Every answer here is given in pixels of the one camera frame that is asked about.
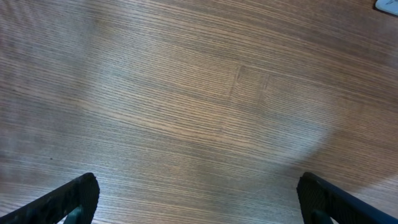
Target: brown wood surface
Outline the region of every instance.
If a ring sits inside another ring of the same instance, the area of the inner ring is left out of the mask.
[[[1,0],[0,215],[302,223],[312,171],[398,217],[398,18],[372,0]]]

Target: floor plank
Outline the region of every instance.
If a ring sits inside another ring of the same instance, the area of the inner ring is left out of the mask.
[[[308,170],[398,217],[398,20],[373,1],[0,1],[0,215],[302,223]]]

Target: white object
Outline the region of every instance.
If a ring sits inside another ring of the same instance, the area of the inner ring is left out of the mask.
[[[398,0],[377,0],[376,8],[398,16]]]

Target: wood grain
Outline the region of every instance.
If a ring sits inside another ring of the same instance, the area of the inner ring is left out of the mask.
[[[373,1],[0,1],[0,215],[302,223],[305,170],[398,217],[398,20]]]

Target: wooden floor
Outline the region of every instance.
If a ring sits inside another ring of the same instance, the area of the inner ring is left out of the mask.
[[[1,0],[0,215],[302,223],[312,171],[398,217],[398,18],[373,0]]]

